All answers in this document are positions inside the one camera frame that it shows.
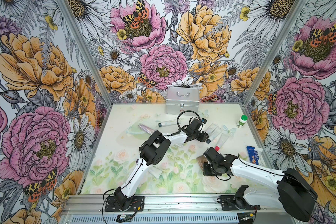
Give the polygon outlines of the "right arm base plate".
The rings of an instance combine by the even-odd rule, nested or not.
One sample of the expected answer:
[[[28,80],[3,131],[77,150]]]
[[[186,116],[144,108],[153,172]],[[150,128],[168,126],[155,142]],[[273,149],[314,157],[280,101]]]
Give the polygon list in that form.
[[[252,206],[244,198],[235,197],[234,195],[221,195],[217,198],[223,211],[259,211],[259,205]]]

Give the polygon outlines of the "brown striped towel cloth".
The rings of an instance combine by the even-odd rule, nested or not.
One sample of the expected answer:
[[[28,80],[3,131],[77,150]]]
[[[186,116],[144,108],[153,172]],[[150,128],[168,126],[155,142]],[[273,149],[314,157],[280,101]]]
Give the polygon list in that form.
[[[207,159],[204,155],[197,157],[197,163],[199,167],[203,170],[204,164],[207,163]]]

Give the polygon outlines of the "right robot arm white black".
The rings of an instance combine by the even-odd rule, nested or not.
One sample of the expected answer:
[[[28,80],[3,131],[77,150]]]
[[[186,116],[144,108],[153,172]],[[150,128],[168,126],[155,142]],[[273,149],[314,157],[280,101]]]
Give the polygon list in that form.
[[[294,169],[275,170],[242,160],[239,156],[220,154],[208,148],[203,156],[203,174],[219,178],[226,174],[227,180],[241,177],[264,186],[254,189],[241,185],[233,198],[219,198],[222,209],[258,210],[260,206],[282,209],[293,218],[308,222],[318,199],[318,194]]]

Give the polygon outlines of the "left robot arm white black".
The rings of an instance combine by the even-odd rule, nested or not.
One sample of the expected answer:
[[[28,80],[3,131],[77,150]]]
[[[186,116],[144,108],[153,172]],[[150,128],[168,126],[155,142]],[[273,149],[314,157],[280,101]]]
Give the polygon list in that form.
[[[209,137],[206,132],[202,131],[206,122],[206,119],[198,117],[192,119],[189,124],[178,127],[178,131],[172,134],[161,133],[158,130],[152,132],[150,137],[139,147],[140,157],[131,175],[113,194],[116,206],[121,211],[125,211],[131,206],[141,179],[150,168],[161,162],[170,146],[182,146],[194,140],[205,142]]]

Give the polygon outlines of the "white tube dark blue cap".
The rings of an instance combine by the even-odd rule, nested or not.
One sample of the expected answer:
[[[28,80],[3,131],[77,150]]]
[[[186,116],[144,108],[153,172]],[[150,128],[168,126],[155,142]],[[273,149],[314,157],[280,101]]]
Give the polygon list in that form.
[[[206,140],[206,143],[210,144],[214,141],[220,134],[222,133],[220,128],[216,128],[210,135],[209,138]]]

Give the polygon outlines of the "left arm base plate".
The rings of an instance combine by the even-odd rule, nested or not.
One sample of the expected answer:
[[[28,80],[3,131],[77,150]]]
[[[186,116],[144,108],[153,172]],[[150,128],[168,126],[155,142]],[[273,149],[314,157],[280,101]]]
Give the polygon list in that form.
[[[106,199],[104,205],[105,212],[119,212],[119,211],[137,211],[141,212],[144,209],[144,196],[133,196],[123,200],[116,200],[115,197],[110,196]]]

